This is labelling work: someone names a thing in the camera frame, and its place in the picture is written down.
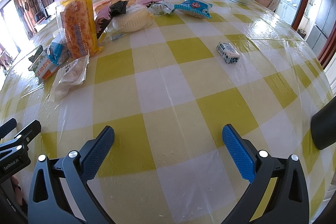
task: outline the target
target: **packaged bread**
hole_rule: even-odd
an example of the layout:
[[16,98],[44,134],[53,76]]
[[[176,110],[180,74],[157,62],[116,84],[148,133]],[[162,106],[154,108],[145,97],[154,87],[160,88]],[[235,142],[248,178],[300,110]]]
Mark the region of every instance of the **packaged bread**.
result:
[[[118,2],[120,0],[102,0],[100,2],[97,2],[93,5],[93,9],[95,11],[96,14],[98,14],[98,12],[104,8],[106,5],[112,5],[116,2]],[[133,4],[135,4],[137,2],[137,0],[121,0],[121,1],[128,1],[127,6],[131,6]]]
[[90,54],[96,55],[102,47],[97,46],[92,0],[62,0],[64,10],[61,13],[65,41],[73,59]]
[[101,43],[149,27],[153,23],[153,13],[149,12],[146,6],[135,3],[126,7],[126,14],[112,18]]
[[135,32],[144,28],[151,21],[147,7],[134,4],[126,9],[126,14],[112,19],[113,27],[120,32]]

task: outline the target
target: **snack package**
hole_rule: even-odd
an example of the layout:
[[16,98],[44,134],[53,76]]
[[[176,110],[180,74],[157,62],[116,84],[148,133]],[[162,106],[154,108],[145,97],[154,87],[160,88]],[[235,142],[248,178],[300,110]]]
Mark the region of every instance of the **snack package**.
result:
[[[99,1],[97,3],[94,3],[93,4],[93,9],[94,9],[95,14],[97,15],[98,12],[102,8],[104,8],[106,5],[108,5],[110,3],[113,4],[113,3],[116,3],[118,1],[120,1],[120,0],[102,0],[102,1]],[[131,5],[135,4],[136,2],[138,2],[138,0],[121,0],[121,1],[128,1],[127,6],[131,6]]]
[[181,4],[175,4],[174,7],[193,17],[211,18],[209,9],[212,8],[212,4],[205,3],[203,0],[184,0]]
[[114,4],[108,4],[106,7],[101,9],[98,14],[97,18],[95,19],[95,25],[96,25],[96,33],[97,33],[97,39],[100,38],[100,36],[105,31],[106,27],[111,22],[112,18],[118,15],[123,15],[126,13],[126,6],[127,6],[128,0],[121,1]]
[[159,2],[162,0],[139,0],[138,3],[145,5],[147,8],[149,8],[153,3]]
[[227,63],[227,64],[237,63],[239,58],[240,58],[240,54],[232,46],[231,43],[220,42],[217,45],[217,51],[220,53],[220,55],[223,57],[225,63]]
[[47,54],[50,61],[56,65],[61,65],[68,57],[68,47],[63,40],[64,33],[58,33],[47,48]]
[[81,85],[86,77],[86,67],[89,64],[89,54],[61,68],[50,90],[50,101],[55,102],[68,94],[71,87]]
[[133,4],[126,8],[126,14],[114,17],[107,27],[104,40],[114,40],[127,33],[149,27],[154,22],[154,15],[141,4]]
[[28,70],[35,73],[40,84],[43,80],[52,75],[58,68],[59,66],[52,63],[48,58],[47,49],[45,49]]
[[28,60],[32,63],[34,63],[36,61],[36,59],[41,55],[41,53],[43,52],[43,46],[40,45],[38,48],[37,48],[37,51],[34,55],[32,55],[31,57],[28,57]]
[[152,12],[155,15],[170,15],[175,11],[174,4],[166,2],[164,0],[153,3],[148,11]]
[[70,56],[77,59],[100,52],[102,47],[97,46],[92,0],[62,0],[60,4],[58,27],[60,32],[64,29]]

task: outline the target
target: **plastic table cover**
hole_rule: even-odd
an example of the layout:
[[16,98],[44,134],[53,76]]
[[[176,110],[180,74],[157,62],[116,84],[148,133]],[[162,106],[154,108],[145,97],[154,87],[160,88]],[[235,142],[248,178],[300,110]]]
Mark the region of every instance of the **plastic table cover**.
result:
[[[314,215],[336,167],[335,145],[319,151],[310,134],[311,116],[332,98],[322,67],[259,4],[204,1],[211,19],[175,11],[106,42],[83,85],[60,102],[48,99],[54,76],[38,85],[31,54],[19,55],[0,93],[0,119],[15,117],[18,130],[41,122],[32,164],[17,175],[26,196],[38,155],[64,157],[110,125],[115,143],[88,184],[116,223],[221,223],[248,186],[221,140],[231,123],[257,149],[299,156]],[[56,29],[53,20],[34,45],[48,45]],[[240,52],[237,64],[221,58],[220,41]]]

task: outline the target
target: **blue and white packaged snack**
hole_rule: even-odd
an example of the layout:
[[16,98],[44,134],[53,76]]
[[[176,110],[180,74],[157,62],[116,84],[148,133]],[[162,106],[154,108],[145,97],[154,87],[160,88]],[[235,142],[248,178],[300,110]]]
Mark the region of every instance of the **blue and white packaged snack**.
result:
[[211,18],[209,9],[212,4],[205,3],[203,0],[184,0],[181,4],[175,4],[175,9],[187,15],[198,18]]
[[47,48],[47,55],[50,61],[58,66],[69,57],[68,47],[62,39],[61,33],[58,33],[52,40],[50,46]]

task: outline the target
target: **yellow packaging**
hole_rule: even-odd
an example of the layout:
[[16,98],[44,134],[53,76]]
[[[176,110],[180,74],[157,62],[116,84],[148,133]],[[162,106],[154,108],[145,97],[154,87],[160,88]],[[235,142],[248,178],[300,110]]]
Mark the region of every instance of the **yellow packaging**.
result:
[[65,40],[73,59],[96,55],[103,48],[97,45],[92,0],[62,0],[61,15]]

